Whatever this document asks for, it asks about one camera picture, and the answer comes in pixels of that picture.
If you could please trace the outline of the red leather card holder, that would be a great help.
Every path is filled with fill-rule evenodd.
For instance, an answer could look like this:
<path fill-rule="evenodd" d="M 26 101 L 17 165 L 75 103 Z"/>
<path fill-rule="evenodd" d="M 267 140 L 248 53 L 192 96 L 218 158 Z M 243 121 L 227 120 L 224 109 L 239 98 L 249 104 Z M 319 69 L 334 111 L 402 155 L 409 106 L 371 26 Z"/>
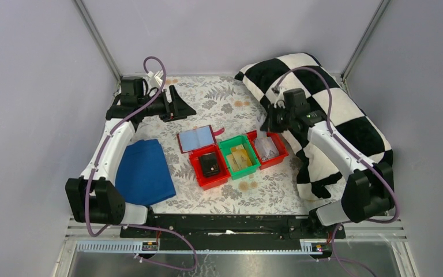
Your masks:
<path fill-rule="evenodd" d="M 216 136 L 223 134 L 225 128 L 214 130 L 211 125 L 186 130 L 177 134 L 181 153 L 189 153 L 216 143 Z"/>

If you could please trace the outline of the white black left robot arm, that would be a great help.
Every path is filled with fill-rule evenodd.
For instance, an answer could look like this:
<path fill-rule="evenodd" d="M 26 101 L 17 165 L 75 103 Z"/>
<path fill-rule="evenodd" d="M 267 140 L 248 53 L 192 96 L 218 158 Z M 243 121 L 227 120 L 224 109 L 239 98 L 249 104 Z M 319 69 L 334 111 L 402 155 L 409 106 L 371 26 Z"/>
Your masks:
<path fill-rule="evenodd" d="M 155 232 L 156 222 L 148 217 L 147 207 L 127 203 L 115 187 L 120 161 L 144 118 L 157 116 L 170 122 L 195 115 L 196 111 L 181 98 L 174 85 L 152 88 L 146 78 L 121 80 L 93 157 L 79 177 L 70 178 L 65 184 L 76 222 L 134 225 L 142 237 Z"/>

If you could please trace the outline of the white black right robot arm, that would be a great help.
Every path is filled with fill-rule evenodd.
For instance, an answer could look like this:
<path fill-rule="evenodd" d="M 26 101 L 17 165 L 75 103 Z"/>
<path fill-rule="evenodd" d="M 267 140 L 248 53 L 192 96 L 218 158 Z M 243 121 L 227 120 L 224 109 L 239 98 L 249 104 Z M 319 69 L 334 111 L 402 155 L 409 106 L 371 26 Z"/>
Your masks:
<path fill-rule="evenodd" d="M 261 130 L 294 131 L 316 146 L 340 171 L 346 181 L 337 202 L 310 211 L 308 230 L 317 238 L 337 223 L 359 223 L 396 206 L 393 170 L 385 162 L 374 163 L 347 141 L 320 110 L 311 110 L 302 89 L 283 93 L 282 104 L 269 104 Z"/>

